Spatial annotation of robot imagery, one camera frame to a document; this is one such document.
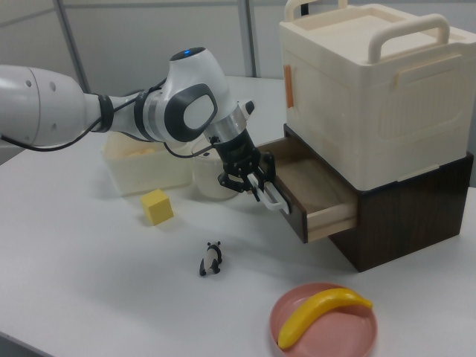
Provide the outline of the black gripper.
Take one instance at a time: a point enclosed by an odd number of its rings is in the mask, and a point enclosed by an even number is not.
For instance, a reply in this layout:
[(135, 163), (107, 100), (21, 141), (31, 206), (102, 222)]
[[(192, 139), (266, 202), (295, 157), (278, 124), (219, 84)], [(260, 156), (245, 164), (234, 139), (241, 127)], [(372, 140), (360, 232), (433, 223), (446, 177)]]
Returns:
[(260, 201), (257, 189), (247, 178), (233, 176), (247, 176), (258, 168), (258, 182), (274, 183), (276, 167), (274, 155), (271, 152), (261, 152), (255, 147), (248, 130), (245, 129), (230, 141), (224, 142), (218, 136), (210, 137), (213, 148), (219, 154), (223, 163), (224, 172), (218, 176), (219, 184), (238, 193), (251, 192), (257, 202)]

